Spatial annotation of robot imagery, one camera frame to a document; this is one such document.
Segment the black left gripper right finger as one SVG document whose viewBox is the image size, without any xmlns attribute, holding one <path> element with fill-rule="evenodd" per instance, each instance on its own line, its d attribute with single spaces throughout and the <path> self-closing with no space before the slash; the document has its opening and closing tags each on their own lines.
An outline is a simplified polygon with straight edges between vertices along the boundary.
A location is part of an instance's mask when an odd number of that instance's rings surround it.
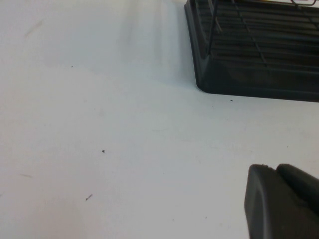
<svg viewBox="0 0 319 239">
<path fill-rule="evenodd" d="M 290 164 L 280 164 L 277 173 L 316 214 L 319 213 L 319 180 Z"/>
</svg>

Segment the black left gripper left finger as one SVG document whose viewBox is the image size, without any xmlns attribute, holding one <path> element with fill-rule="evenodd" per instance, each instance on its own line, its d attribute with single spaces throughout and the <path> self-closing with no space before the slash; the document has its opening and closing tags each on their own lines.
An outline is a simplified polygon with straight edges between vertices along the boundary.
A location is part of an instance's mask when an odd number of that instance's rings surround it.
<svg viewBox="0 0 319 239">
<path fill-rule="evenodd" d="M 319 237 L 319 214 L 267 165 L 249 167 L 244 209 L 251 239 Z"/>
</svg>

